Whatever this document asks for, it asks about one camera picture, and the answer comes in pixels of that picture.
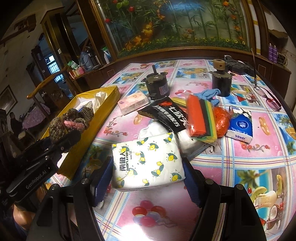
glass cabinet door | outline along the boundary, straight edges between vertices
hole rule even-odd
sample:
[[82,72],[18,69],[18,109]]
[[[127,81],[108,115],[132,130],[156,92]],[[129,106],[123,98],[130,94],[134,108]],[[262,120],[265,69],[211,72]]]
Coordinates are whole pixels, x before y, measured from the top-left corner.
[[179,46],[249,51],[240,0],[95,0],[118,58]]

pink tissue pack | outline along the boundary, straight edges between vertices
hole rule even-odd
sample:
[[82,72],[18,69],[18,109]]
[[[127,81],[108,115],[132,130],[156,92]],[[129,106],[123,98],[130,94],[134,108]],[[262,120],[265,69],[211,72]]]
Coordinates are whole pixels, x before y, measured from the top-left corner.
[[135,93],[122,98],[117,103],[119,105],[121,113],[123,115],[126,115],[148,104],[149,100],[142,91],[136,91]]

tissue pack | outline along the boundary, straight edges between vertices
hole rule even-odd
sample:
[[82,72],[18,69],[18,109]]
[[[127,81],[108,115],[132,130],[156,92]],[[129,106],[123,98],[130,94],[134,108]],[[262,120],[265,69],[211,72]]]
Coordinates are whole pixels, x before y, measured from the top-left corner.
[[119,191],[137,191],[167,186],[185,178],[175,134],[112,145],[112,187]]
[[250,143],[253,139],[252,114],[249,110],[230,106],[229,113],[233,113],[226,136]]
[[149,103],[147,96],[142,91],[128,95],[118,101],[118,106],[123,115],[126,115],[136,109]]

pink hair tie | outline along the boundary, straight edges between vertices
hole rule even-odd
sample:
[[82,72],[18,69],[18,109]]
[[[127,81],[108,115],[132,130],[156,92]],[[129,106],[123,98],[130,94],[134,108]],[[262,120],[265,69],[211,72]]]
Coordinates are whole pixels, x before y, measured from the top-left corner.
[[64,124],[67,128],[73,128],[73,129],[77,129],[79,131],[83,131],[85,128],[84,124],[74,122],[74,121],[69,121],[69,120],[64,120]]

glasses frame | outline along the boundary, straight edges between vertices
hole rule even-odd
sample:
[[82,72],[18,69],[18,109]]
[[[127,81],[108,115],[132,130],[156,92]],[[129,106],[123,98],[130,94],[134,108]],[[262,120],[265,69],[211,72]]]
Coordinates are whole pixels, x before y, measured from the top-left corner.
[[[266,103],[267,103],[267,105],[268,105],[271,109],[273,109],[274,111],[280,111],[281,108],[282,108],[282,105],[281,105],[281,104],[279,103],[279,101],[275,98],[275,96],[274,96],[270,91],[268,91],[267,89],[265,89],[265,88],[263,88],[263,87],[259,87],[259,86],[257,85],[257,71],[256,71],[255,55],[254,55],[254,52],[253,52],[253,49],[252,49],[252,48],[251,48],[251,51],[252,51],[252,54],[253,54],[253,61],[254,61],[254,82],[255,82],[254,90],[257,89],[257,88],[258,88],[259,90],[261,90],[261,91],[264,93],[264,95],[265,95],[265,96],[261,96],[261,97],[266,98]],[[271,96],[272,99],[269,98],[269,97],[267,96],[267,94],[266,94],[263,90],[265,90],[265,91]],[[270,105],[268,104],[268,100],[270,100],[270,102],[273,102],[274,105],[277,106],[278,108],[275,109],[275,108],[273,108],[272,106],[270,106]]]

